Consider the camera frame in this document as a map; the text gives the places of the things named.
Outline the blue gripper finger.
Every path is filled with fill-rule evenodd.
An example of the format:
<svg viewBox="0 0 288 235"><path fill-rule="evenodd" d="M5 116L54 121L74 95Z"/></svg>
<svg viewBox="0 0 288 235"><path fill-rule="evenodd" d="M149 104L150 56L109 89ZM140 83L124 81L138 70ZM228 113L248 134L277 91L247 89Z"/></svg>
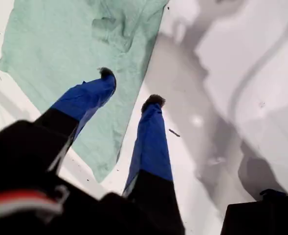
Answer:
<svg viewBox="0 0 288 235"><path fill-rule="evenodd" d="M105 67L99 73L99 79L67 90L35 123L68 137L72 145L96 111L115 93L114 73Z"/></svg>
<svg viewBox="0 0 288 235"><path fill-rule="evenodd" d="M177 207L162 107L165 99L149 96L141 108L129 174L123 195L154 208Z"/></svg>

